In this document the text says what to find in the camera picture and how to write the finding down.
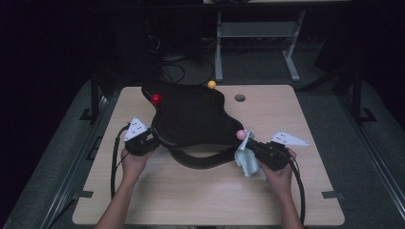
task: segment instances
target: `black bag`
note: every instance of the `black bag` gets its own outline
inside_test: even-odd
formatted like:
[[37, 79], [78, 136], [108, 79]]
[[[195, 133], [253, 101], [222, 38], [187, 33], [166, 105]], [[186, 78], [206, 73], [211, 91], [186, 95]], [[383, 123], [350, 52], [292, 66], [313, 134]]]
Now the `black bag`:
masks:
[[[154, 94], [161, 96], [161, 103], [154, 104], [151, 132], [177, 162], [207, 169], [234, 160], [241, 144], [236, 133], [244, 126], [226, 113], [221, 92], [206, 86], [153, 81], [143, 84], [142, 93], [148, 100]], [[221, 145], [226, 149], [207, 157], [190, 156], [183, 151], [198, 145]]]

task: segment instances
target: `gray carpet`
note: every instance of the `gray carpet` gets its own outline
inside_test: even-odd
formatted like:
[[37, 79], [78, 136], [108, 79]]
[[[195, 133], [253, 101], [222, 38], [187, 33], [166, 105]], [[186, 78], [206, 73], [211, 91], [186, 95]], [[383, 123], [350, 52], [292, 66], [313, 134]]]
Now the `gray carpet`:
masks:
[[[303, 87], [325, 74], [313, 66], [320, 48], [321, 44], [300, 43], [297, 46], [293, 59], [302, 77], [299, 83], [293, 83], [289, 78], [279, 48], [225, 55], [222, 84], [289, 84], [294, 88]], [[206, 60], [213, 63], [213, 55], [206, 56]], [[184, 60], [177, 64], [185, 69], [186, 76], [181, 81], [184, 84], [203, 82], [212, 73], [212, 67], [204, 61]], [[181, 77], [176, 67], [168, 69], [174, 79]], [[405, 228], [404, 218], [396, 209], [358, 133], [358, 127], [353, 124], [345, 102], [342, 102], [346, 101], [345, 98], [331, 92], [333, 85], [332, 80], [311, 93], [298, 93], [297, 96], [331, 184], [342, 195], [339, 201], [346, 221], [338, 228]], [[377, 122], [365, 123], [362, 128], [382, 153], [398, 185], [404, 189], [404, 131], [384, 108], [376, 92], [367, 84], [363, 88], [363, 106], [371, 109]], [[74, 193], [81, 191], [92, 166], [92, 161], [86, 157], [97, 137], [103, 136], [118, 95], [119, 92], [108, 98], [102, 116], [95, 125], [90, 125], [90, 121], [79, 120], [83, 110], [90, 108], [89, 83], [83, 86], [18, 200], [6, 228], [46, 228], [54, 219], [49, 216], [53, 204], [66, 206]], [[75, 171], [69, 180], [70, 185], [60, 189], [70, 171]], [[54, 200], [59, 194], [62, 197]], [[55, 221], [53, 228], [93, 228], [73, 224], [74, 210], [75, 201]]]

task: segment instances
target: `red ball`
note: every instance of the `red ball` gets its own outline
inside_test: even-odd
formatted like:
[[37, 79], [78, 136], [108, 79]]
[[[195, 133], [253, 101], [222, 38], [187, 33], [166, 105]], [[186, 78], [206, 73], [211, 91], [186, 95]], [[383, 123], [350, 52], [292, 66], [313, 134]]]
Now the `red ball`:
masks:
[[161, 95], [160, 94], [152, 94], [151, 98], [151, 103], [153, 105], [159, 105], [161, 103]]

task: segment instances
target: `hole in table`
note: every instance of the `hole in table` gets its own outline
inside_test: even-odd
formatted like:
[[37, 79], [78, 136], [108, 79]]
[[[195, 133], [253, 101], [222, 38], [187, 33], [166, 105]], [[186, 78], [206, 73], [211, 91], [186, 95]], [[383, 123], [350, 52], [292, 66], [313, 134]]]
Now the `hole in table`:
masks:
[[235, 100], [238, 102], [244, 102], [246, 100], [246, 97], [243, 94], [236, 94]]

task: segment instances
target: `controller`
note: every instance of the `controller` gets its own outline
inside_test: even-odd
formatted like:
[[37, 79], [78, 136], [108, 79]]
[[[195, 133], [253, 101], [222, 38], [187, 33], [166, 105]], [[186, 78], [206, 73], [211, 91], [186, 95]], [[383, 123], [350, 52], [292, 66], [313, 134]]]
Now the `controller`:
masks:
[[134, 117], [124, 138], [125, 149], [132, 155], [143, 156], [158, 148], [159, 143], [153, 137], [148, 139], [150, 134], [151, 129]]
[[291, 154], [286, 146], [274, 141], [265, 144], [249, 138], [246, 148], [251, 150], [256, 158], [266, 164], [272, 171], [283, 169], [290, 162]]

